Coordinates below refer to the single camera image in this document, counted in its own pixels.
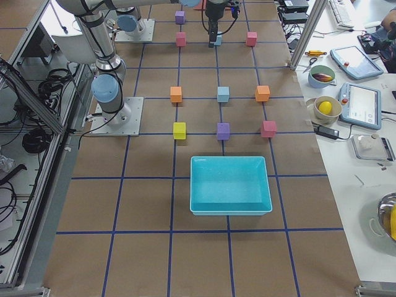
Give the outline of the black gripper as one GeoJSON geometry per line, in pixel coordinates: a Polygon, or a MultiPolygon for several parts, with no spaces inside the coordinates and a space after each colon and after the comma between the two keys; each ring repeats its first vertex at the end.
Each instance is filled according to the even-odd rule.
{"type": "Polygon", "coordinates": [[[224,15],[225,6],[225,1],[206,1],[205,15],[208,20],[209,48],[213,48],[215,46],[218,21],[224,15]]]}

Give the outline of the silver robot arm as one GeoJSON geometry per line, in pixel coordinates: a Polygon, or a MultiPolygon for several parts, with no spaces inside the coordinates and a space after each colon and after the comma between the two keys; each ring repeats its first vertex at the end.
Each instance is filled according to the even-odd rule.
{"type": "Polygon", "coordinates": [[[99,103],[106,122],[112,126],[131,114],[123,98],[124,61],[116,54],[109,31],[105,25],[104,10],[139,8],[157,4],[181,4],[187,7],[199,1],[58,1],[58,4],[74,15],[94,55],[99,75],[92,82],[92,93],[99,103]]]}
{"type": "Polygon", "coordinates": [[[145,25],[141,21],[139,7],[132,6],[116,9],[117,26],[120,30],[130,33],[141,33],[145,30],[145,25]]]}

